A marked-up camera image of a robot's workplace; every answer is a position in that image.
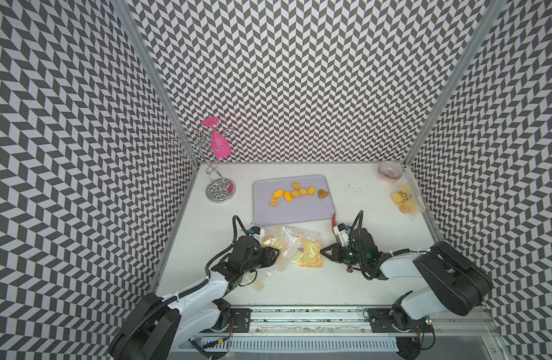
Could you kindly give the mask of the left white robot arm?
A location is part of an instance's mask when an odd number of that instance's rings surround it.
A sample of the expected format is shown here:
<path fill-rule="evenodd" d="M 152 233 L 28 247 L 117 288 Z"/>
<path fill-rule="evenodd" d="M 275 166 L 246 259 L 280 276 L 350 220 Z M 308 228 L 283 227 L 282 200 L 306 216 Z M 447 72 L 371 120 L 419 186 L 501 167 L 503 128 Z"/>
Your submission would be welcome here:
<path fill-rule="evenodd" d="M 281 254 L 261 245 L 260 228 L 245 228 L 238 216 L 232 231 L 231 243 L 205 264 L 202 280 L 173 294 L 141 298 L 109 345 L 113 359 L 166 359 L 202 331 L 230 327 L 225 295 L 240 287 L 247 273 L 272 267 Z"/>

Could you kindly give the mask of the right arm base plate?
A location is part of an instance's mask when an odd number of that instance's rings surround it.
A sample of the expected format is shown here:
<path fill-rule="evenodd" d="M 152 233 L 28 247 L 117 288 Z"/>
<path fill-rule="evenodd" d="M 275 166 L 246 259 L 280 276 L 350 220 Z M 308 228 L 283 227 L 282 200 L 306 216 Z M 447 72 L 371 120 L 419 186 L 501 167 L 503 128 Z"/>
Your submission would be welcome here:
<path fill-rule="evenodd" d="M 431 332 L 431 321 L 427 318 L 412 319 L 403 310 L 387 307 L 367 308 L 366 317 L 373 333 L 397 333 L 420 336 Z"/>

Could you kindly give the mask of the clear resealable bag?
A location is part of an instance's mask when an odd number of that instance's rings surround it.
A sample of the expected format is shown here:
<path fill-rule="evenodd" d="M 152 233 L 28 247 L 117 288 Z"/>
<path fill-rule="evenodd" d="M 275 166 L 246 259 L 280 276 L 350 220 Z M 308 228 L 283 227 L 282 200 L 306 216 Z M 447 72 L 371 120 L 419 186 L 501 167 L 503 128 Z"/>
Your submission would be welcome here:
<path fill-rule="evenodd" d="M 413 220 L 419 215 L 425 213 L 425 205 L 410 184 L 393 184 L 389 189 L 390 198 L 401 214 Z"/>
<path fill-rule="evenodd" d="M 289 245 L 285 259 L 289 264 L 295 264 L 307 269 L 323 267 L 323 249 L 321 236 L 318 232 L 294 226 L 285 226 L 283 237 Z"/>

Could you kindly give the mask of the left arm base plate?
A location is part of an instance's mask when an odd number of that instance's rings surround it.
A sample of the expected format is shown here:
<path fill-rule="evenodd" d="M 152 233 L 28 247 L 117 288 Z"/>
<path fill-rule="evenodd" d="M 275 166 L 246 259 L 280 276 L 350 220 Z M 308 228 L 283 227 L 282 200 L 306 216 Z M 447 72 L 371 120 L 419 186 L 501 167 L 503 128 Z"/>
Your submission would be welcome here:
<path fill-rule="evenodd" d="M 248 307 L 236 307 L 230 310 L 230 321 L 233 333 L 248 333 L 251 324 L 252 310 Z"/>

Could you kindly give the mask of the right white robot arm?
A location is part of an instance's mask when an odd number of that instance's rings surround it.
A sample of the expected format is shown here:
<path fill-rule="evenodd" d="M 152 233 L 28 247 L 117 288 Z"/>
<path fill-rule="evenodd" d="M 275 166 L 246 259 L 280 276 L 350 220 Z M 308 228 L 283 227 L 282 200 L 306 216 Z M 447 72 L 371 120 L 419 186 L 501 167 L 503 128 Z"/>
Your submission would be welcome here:
<path fill-rule="evenodd" d="M 351 225 L 334 223 L 336 242 L 320 254 L 368 281 L 420 278 L 426 283 L 420 290 L 405 292 L 388 308 L 366 310 L 374 332 L 423 329 L 431 324 L 430 316 L 443 311 L 466 316 L 491 293 L 491 276 L 445 241 L 426 250 L 382 252 L 363 227 L 363 215 L 360 211 Z"/>

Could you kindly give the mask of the red metal tongs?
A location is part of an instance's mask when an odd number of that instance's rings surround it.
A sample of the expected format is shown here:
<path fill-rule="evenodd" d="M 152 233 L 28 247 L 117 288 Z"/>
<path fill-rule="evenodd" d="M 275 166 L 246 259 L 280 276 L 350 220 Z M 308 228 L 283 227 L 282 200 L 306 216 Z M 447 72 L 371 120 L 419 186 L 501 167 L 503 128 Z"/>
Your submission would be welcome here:
<path fill-rule="evenodd" d="M 331 225 L 332 225 L 332 232 L 333 232 L 333 227 L 336 226 L 337 224 L 340 224 L 337 222 L 336 220 L 336 214 L 333 215 L 332 217 L 332 221 L 331 221 Z M 344 242 L 344 243 L 338 243 L 338 244 L 342 244 L 343 246 L 348 246 L 350 248 L 350 263 L 342 263 L 346 266 L 346 271 L 351 274 L 353 273 L 353 264 L 354 264 L 354 251 L 353 251 L 353 246 L 350 244 L 350 238 L 349 238 L 349 241 L 347 242 Z"/>

